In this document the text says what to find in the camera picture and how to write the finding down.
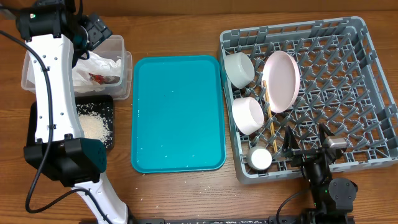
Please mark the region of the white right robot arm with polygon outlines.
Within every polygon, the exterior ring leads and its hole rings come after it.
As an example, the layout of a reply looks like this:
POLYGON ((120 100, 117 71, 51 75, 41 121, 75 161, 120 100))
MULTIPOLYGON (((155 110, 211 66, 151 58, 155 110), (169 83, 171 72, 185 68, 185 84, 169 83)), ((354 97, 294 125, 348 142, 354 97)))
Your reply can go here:
POLYGON ((290 196, 279 206, 275 220, 280 223, 280 211, 284 205, 299 195, 312 194, 313 208, 304 209, 294 223, 354 223, 348 214, 353 211, 353 202, 358 186, 346 178, 333 178, 330 164, 341 158, 348 147, 342 137, 334 135, 328 127, 318 125, 321 146, 303 150, 296 141, 293 130, 285 128, 282 155, 291 159, 292 167, 299 167, 309 182, 309 188, 290 196))

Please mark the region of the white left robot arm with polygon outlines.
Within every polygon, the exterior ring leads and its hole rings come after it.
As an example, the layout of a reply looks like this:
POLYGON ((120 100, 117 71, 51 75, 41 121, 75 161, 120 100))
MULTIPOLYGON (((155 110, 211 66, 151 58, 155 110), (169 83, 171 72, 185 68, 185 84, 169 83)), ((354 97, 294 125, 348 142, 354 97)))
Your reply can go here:
POLYGON ((88 139, 78 119, 72 69, 111 36, 96 15, 73 1, 36 1, 16 21, 35 78, 37 122, 25 160, 70 194, 77 193, 98 223, 132 223, 129 207, 106 176, 106 150, 88 139))

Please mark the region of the large pink plate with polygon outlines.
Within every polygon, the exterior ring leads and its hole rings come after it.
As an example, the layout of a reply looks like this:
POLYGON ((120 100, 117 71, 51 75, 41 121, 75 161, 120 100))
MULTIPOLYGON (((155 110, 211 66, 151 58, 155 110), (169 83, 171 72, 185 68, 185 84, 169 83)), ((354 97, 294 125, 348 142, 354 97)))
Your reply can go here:
POLYGON ((271 111, 281 113, 289 109, 300 88, 300 71, 293 56, 281 50, 275 51, 266 60, 262 74, 271 111))

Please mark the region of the small pink plate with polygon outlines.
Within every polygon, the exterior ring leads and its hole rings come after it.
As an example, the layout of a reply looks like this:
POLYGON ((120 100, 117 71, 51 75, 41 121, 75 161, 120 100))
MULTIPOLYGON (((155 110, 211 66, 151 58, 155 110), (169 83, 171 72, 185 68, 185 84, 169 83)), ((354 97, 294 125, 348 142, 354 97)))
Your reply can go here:
POLYGON ((264 114, 255 98, 237 98, 232 104, 232 114, 238 129, 245 135, 256 132, 264 124, 264 114))

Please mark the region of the white cup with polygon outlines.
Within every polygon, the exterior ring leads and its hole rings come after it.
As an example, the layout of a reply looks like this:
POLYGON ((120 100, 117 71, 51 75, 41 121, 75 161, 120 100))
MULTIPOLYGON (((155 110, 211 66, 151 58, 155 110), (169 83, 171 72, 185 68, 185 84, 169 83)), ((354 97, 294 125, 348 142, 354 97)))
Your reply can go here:
POLYGON ((246 155, 246 162, 254 170, 266 170, 272 164, 272 154, 263 147, 253 147, 246 155))

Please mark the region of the grey bowl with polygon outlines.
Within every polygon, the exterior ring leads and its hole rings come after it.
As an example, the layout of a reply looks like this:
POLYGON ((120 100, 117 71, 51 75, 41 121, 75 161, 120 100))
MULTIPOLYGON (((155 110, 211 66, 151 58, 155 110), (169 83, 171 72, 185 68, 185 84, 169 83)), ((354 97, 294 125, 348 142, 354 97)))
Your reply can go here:
POLYGON ((251 59, 242 52, 227 55, 224 67, 227 77, 236 88, 242 89, 254 80, 255 71, 251 59))

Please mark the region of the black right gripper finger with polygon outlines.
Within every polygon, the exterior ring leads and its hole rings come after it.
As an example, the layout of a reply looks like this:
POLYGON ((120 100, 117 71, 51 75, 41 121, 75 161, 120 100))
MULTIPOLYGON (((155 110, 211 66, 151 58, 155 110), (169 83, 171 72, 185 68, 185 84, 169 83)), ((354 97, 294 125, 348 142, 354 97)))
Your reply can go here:
POLYGON ((300 147, 296 141, 292 128, 290 126, 286 126, 283 152, 291 152, 292 150, 300 150, 300 147))
POLYGON ((318 125, 318 130, 319 130, 319 139, 320 139, 320 143, 322 144, 322 146, 329 146, 327 138, 334 136, 334 134, 330 131, 328 126, 324 123, 320 123, 318 125))

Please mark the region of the white plastic wrapper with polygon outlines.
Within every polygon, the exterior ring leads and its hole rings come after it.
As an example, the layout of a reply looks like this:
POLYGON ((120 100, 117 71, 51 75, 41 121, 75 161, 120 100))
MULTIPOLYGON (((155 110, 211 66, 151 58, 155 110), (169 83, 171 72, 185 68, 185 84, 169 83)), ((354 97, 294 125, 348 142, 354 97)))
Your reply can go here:
POLYGON ((101 86, 115 84, 121 79, 122 60, 100 57, 90 52, 88 60, 79 60, 72 68, 73 86, 76 92, 104 90, 101 86))

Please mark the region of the pile of rice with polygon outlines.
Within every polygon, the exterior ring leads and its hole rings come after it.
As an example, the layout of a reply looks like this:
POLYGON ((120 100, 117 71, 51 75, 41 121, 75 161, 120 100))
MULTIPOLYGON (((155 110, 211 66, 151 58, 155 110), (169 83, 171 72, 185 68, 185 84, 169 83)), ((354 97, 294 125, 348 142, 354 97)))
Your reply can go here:
POLYGON ((114 147, 114 115, 109 103, 87 103, 76 106, 85 138, 99 139, 106 150, 114 147))

